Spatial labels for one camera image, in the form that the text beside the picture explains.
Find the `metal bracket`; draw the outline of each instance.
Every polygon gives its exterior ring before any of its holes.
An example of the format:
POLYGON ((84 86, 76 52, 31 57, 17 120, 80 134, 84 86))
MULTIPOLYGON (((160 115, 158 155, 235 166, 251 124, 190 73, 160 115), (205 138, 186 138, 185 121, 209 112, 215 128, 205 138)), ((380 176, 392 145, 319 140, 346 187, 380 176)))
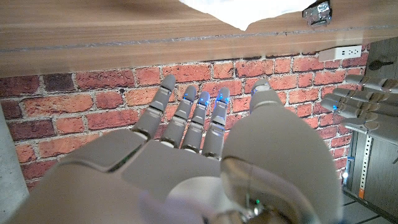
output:
POLYGON ((316 3, 303 11, 303 18, 307 20, 309 27, 313 29, 327 26, 331 21, 331 8, 329 1, 316 3))
POLYGON ((369 157, 371 154, 373 138, 369 135, 366 135, 366 143, 365 143, 365 152, 363 155, 363 163, 362 163, 362 172, 361 172, 361 181, 359 185, 359 194, 358 196, 361 199, 364 199, 365 194, 365 184, 366 184, 366 175, 368 172, 368 165, 369 165, 369 157))

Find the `red brick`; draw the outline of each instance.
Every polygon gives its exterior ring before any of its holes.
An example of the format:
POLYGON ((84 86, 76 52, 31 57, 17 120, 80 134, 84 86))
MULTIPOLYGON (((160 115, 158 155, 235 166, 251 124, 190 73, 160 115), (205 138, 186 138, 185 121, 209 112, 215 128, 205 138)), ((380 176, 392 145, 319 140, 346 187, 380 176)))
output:
POLYGON ((335 160, 336 169, 344 168, 344 167, 346 167, 346 165, 347 165, 347 158, 341 158, 341 159, 335 160))
POLYGON ((251 99, 251 96, 234 99, 232 102, 232 111, 240 112, 240 111, 249 110, 250 109, 250 99, 251 99))
POLYGON ((360 85, 355 85, 355 84, 340 84, 337 86, 338 88, 346 88, 350 90, 362 90, 362 87, 360 85))
POLYGON ((289 103, 303 103, 318 99, 318 88, 311 90, 294 90, 289 93, 289 103))
POLYGON ((315 103, 313 106, 313 110, 312 110, 313 114, 323 114, 323 113, 328 113, 328 112, 330 112, 330 111, 327 110, 326 108, 324 108, 323 106, 321 106, 320 103, 315 103))
POLYGON ((93 106, 89 94, 29 98, 23 102, 28 116, 82 112, 93 106))
POLYGON ((130 69, 112 71, 77 72, 76 82, 81 89, 133 87, 134 77, 130 69))
POLYGON ((36 139, 55 135, 51 120, 11 122, 8 124, 12 139, 36 139))
MULTIPOLYGON (((129 106, 147 105, 154 98, 158 88, 144 88, 140 90, 130 90, 125 92, 126 103, 129 106)), ((174 92, 172 92, 169 102, 174 101, 174 92)))
POLYGON ((283 77, 272 76, 268 82, 274 90, 288 90, 296 88, 297 77, 295 75, 285 75, 283 77))
POLYGON ((275 59, 275 73, 289 73, 290 61, 290 58, 275 59))
POLYGON ((201 141, 200 141, 200 148, 201 149, 203 149, 203 145, 205 144, 205 137, 202 137, 201 138, 201 141))
POLYGON ((312 73, 298 75, 298 87, 308 87, 312 85, 312 73))
POLYGON ((38 76, 0 78, 0 97, 32 94, 38 87, 38 76))
POLYGON ((337 158, 340 158, 340 157, 345 156, 345 150, 346 150, 345 147, 342 147, 342 148, 338 148, 338 149, 333 150, 333 151, 334 151, 334 153, 333 153, 333 158, 334 158, 334 159, 337 159, 337 158))
POLYGON ((14 100, 6 100, 1 102, 2 112, 6 119, 21 118, 22 113, 18 102, 14 100))
POLYGON ((36 160, 35 152, 30 144, 15 146, 19 162, 30 162, 36 160))
POLYGON ((271 75, 274 66, 272 60, 253 62, 236 62, 239 77, 255 77, 258 75, 271 75))
POLYGON ((178 88, 177 88, 177 99, 178 100, 182 100, 182 98, 183 98, 183 95, 184 95, 184 93, 185 93, 185 90, 188 88, 188 86, 193 86, 193 87, 195 87, 195 89, 197 90, 197 91, 199 91, 199 86, 197 85, 197 84, 179 84, 178 85, 178 88))
POLYGON ((60 134, 80 133, 85 130, 81 118, 59 118, 55 125, 60 134))
POLYGON ((234 65, 232 62, 213 65, 214 78, 232 78, 234 65))
POLYGON ((43 75, 43 81, 46 91, 75 90, 72 73, 43 75))
POLYGON ((327 61, 325 62, 325 68, 338 68, 341 60, 327 61))
POLYGON ((296 113, 296 108, 294 108, 294 106, 285 106, 285 109, 290 110, 293 113, 296 113))
POLYGON ((224 142, 226 141, 226 139, 228 138, 229 132, 225 132, 224 133, 224 142))
POLYGON ((345 71, 317 72, 313 81, 314 85, 325 85, 331 83, 342 83, 345 78, 345 71))
POLYGON ((35 180, 35 181, 32 181, 32 182, 26 182, 27 190, 29 192, 31 192, 33 190, 33 188, 35 188, 37 186, 37 184, 39 184, 39 182, 40 182, 40 180, 35 180))
POLYGON ((33 178, 43 177, 45 172, 49 170, 54 164, 56 164, 56 160, 52 161, 43 161, 43 162, 34 162, 31 164, 21 165, 22 174, 25 177, 25 180, 30 180, 33 178))
POLYGON ((218 91, 223 87, 229 88, 231 96, 240 95, 242 93, 242 81, 240 80, 207 82, 203 84, 202 91, 207 91, 211 97, 216 97, 218 91))
POLYGON ((328 93, 333 93, 333 90, 335 89, 335 86, 327 86, 327 87, 323 87, 321 89, 321 99, 323 99, 323 97, 325 97, 326 94, 328 93))
POLYGON ((282 102, 282 105, 286 104, 286 92, 278 92, 279 99, 282 102))
POLYGON ((361 75, 362 69, 360 68, 350 68, 347 69, 347 75, 361 75))
POLYGON ((343 116, 340 116, 338 114, 333 114, 333 124, 340 124, 342 120, 345 118, 343 116))
POLYGON ((345 128, 343 125, 339 124, 338 125, 338 132, 339 134, 348 134, 350 133, 352 130, 345 128))
POLYGON ((343 60, 343 67, 365 66, 368 61, 368 53, 362 53, 359 58, 351 58, 343 60))
POLYGON ((109 111, 86 115, 88 129, 98 130, 131 125, 138 121, 138 112, 135 110, 109 111))
POLYGON ((159 127, 157 128, 154 139, 159 139, 160 137, 162 137, 166 128, 167 128, 167 124, 160 124, 159 127))
POLYGON ((311 128, 318 127, 318 118, 304 118, 303 119, 311 128))
POLYGON ((39 151, 42 157, 52 157, 60 154, 67 154, 78 149, 90 141, 98 138, 98 134, 85 136, 72 136, 39 143, 39 151))
POLYGON ((304 104, 297 106, 297 116, 304 117, 308 116, 312 113, 312 105, 311 104, 304 104))
POLYGON ((340 138, 334 138, 331 140, 331 146, 332 147, 340 147, 340 146, 346 146, 349 145, 351 142, 351 135, 349 136, 343 136, 340 138))
POLYGON ((97 93, 95 95, 97 100, 97 107, 102 109, 117 108, 123 104, 123 99, 120 93, 115 91, 97 93))
POLYGON ((137 68, 136 76, 138 85, 160 84, 160 68, 137 68))
POLYGON ((174 65, 163 68, 163 75, 173 74, 177 82, 202 81, 210 79, 210 65, 174 65))
POLYGON ((251 93, 251 88, 253 88, 254 84, 259 80, 259 78, 250 78, 246 80, 246 84, 244 84, 244 92, 251 93))
POLYGON ((293 71, 305 72, 323 69, 323 62, 319 62, 317 57, 294 58, 293 71))
POLYGON ((333 124, 333 114, 326 114, 319 117, 319 127, 325 127, 333 124))
POLYGON ((166 110, 164 111, 164 114, 166 116, 166 120, 170 121, 175 113, 175 111, 177 110, 178 105, 168 105, 166 107, 166 110))
POLYGON ((240 114, 228 115, 225 121, 225 130, 231 129, 234 124, 242 118, 240 114))
POLYGON ((328 128, 318 129, 317 132, 321 138, 330 139, 330 138, 336 137, 337 127, 332 126, 332 127, 328 127, 328 128))

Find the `gray robotic arm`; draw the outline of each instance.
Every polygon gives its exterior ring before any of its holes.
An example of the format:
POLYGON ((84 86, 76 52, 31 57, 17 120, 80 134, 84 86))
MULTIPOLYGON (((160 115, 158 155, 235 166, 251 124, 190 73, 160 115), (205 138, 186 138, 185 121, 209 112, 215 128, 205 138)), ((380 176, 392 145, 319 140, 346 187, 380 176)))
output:
POLYGON ((251 114, 223 145, 229 90, 222 88, 201 137, 203 92, 179 149, 196 90, 187 88, 160 141, 151 140, 174 88, 167 76, 131 130, 63 158, 9 223, 337 223, 341 192, 328 148, 286 110, 265 80, 251 114))

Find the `robot finger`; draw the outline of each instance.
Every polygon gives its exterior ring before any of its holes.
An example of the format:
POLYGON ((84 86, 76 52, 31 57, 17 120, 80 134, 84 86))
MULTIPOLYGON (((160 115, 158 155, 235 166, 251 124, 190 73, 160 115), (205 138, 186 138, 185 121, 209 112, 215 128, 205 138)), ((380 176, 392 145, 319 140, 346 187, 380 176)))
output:
POLYGON ((250 113, 258 107, 269 104, 282 105, 282 102, 275 90, 271 88, 268 81, 266 79, 260 79, 251 89, 250 113))
POLYGON ((375 121, 382 123, 392 123, 395 125, 398 124, 398 119, 395 117, 366 111, 364 109, 356 108, 354 106, 350 106, 345 103, 340 103, 329 99, 322 100, 321 106, 345 118, 361 118, 367 122, 375 121))
POLYGON ((229 89, 223 87, 218 92, 216 105, 211 115, 209 129, 205 136, 202 154, 221 159, 224 144, 226 110, 229 102, 229 89))
POLYGON ((204 91, 200 94, 197 107, 193 111, 192 121, 182 141, 182 149, 199 153, 209 99, 210 95, 208 92, 204 91))
POLYGON ((183 99, 173 115, 173 118, 164 131, 162 137, 160 137, 160 141, 162 143, 176 148, 179 147, 196 95, 197 90, 195 87, 188 86, 185 90, 183 99))
POLYGON ((384 114, 384 115, 394 116, 394 117, 398 116, 398 108, 395 106, 391 106, 391 105, 385 105, 385 104, 381 104, 381 103, 362 102, 362 101, 354 100, 351 98, 345 98, 342 96, 334 95, 331 93, 326 94, 324 99, 333 100, 335 103, 343 103, 346 105, 350 105, 355 108, 365 110, 367 112, 384 114))
POLYGON ((348 129, 368 134, 372 138, 377 138, 398 146, 398 130, 396 123, 366 121, 361 118, 348 118, 344 119, 341 124, 348 129))
POLYGON ((370 103, 383 103, 390 106, 398 106, 398 94, 393 93, 374 93, 370 91, 347 90, 336 88, 333 94, 370 103))
POLYGON ((365 77, 363 75, 347 75, 346 81, 386 93, 398 93, 398 80, 365 77))
POLYGON ((154 99, 134 125, 133 131, 147 136, 148 139, 155 136, 163 112, 166 109, 170 95, 174 89, 174 85, 175 77, 173 75, 167 75, 160 84, 160 88, 157 90, 154 99))

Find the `fingertip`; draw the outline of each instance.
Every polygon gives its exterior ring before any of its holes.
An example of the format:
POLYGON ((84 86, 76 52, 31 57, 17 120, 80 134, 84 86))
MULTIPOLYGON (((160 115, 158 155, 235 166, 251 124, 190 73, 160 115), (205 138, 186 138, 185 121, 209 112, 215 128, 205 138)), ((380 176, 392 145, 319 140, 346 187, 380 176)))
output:
POLYGON ((195 100, 196 95, 197 95, 197 89, 194 86, 188 86, 188 88, 185 90, 183 98, 193 102, 195 100))
POLYGON ((200 93, 198 103, 204 106, 208 106, 210 101, 210 94, 207 91, 200 93))
POLYGON ((261 90, 269 90, 271 87, 269 86, 268 81, 265 78, 257 80, 253 87, 251 88, 251 94, 253 95, 257 91, 261 90))
POLYGON ((363 75, 347 75, 346 82, 359 84, 362 81, 363 77, 363 75))
POLYGON ((343 89, 343 88, 335 88, 333 90, 333 94, 338 95, 338 96, 343 96, 343 97, 348 96, 349 92, 350 92, 350 90, 343 89))
POLYGON ((339 102, 341 99, 341 96, 334 95, 332 93, 328 93, 323 97, 325 100, 333 100, 334 102, 339 102))
POLYGON ((221 101, 223 103, 229 102, 229 88, 223 87, 219 90, 216 101, 221 101))
POLYGON ((174 75, 167 75, 162 83, 160 84, 163 88, 166 88, 170 91, 172 91, 174 89, 174 85, 175 85, 175 77, 174 75))
POLYGON ((329 99, 322 100, 321 106, 330 111, 334 111, 334 110, 338 109, 338 105, 336 104, 336 102, 334 102, 333 100, 329 100, 329 99))

